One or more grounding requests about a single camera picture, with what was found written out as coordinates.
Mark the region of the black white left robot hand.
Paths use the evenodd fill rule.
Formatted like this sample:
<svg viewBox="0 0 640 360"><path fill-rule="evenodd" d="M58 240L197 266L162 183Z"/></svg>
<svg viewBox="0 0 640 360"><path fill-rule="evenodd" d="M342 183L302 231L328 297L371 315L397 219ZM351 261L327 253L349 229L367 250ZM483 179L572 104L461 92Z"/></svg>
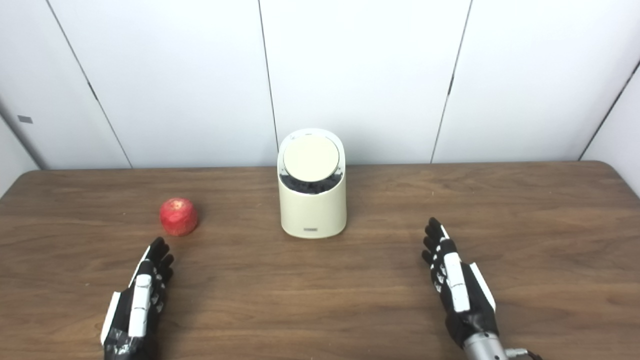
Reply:
<svg viewBox="0 0 640 360"><path fill-rule="evenodd" d="M163 237L146 248L128 287L115 291L105 315L100 343L105 360L158 360L160 314L175 258Z"/></svg>

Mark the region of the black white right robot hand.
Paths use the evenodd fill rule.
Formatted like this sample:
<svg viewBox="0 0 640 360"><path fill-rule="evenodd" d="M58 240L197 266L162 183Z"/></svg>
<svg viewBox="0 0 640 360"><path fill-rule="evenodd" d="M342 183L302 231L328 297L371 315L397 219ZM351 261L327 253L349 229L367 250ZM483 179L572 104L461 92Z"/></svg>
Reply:
<svg viewBox="0 0 640 360"><path fill-rule="evenodd" d="M458 347L473 335L499 335L493 295L475 264L462 261L446 228L431 217L425 226L422 259L446 313L445 327Z"/></svg>

